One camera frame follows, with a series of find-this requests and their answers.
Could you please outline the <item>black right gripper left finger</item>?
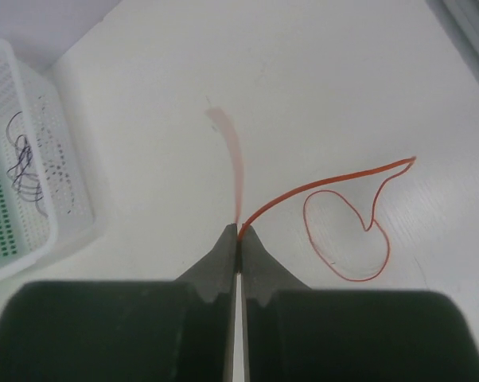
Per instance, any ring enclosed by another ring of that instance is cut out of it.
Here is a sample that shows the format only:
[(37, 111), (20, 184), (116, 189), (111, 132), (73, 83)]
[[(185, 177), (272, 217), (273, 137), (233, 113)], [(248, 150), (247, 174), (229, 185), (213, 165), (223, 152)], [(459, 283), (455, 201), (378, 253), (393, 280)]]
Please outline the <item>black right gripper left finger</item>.
[(0, 381), (230, 381), (236, 235), (171, 281), (26, 283), (0, 315)]

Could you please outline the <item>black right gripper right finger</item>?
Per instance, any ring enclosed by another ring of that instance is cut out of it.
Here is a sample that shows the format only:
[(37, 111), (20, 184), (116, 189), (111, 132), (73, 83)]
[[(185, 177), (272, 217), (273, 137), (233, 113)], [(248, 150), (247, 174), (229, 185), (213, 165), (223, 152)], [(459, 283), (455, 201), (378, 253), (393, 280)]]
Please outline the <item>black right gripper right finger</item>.
[(479, 381), (465, 318), (427, 290), (312, 289), (263, 246), (239, 241), (249, 381)]

